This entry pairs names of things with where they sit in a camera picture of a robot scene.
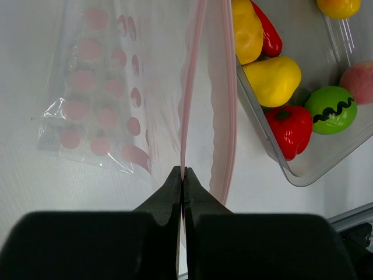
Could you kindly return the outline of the clear zip top bag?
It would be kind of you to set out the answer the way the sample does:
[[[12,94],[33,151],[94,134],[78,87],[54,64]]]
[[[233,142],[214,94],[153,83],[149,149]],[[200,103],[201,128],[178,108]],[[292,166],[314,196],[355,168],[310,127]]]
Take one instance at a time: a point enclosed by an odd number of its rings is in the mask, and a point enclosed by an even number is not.
[[[237,138],[230,1],[56,1],[40,151],[153,188],[191,167],[221,203]]]

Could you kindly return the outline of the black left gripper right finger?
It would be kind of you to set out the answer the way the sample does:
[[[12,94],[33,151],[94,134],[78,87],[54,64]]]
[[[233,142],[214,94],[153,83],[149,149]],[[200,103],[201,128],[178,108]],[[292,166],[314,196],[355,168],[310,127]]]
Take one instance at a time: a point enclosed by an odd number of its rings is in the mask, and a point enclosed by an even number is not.
[[[190,168],[183,191],[190,279],[356,279],[341,237],[323,217],[234,214]]]

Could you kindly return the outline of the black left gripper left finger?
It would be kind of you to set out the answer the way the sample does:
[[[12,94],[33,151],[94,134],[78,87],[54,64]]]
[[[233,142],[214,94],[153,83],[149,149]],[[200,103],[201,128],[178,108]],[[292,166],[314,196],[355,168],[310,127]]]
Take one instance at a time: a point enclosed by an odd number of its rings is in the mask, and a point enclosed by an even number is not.
[[[133,211],[39,211],[1,250],[2,279],[177,279],[181,169]]]

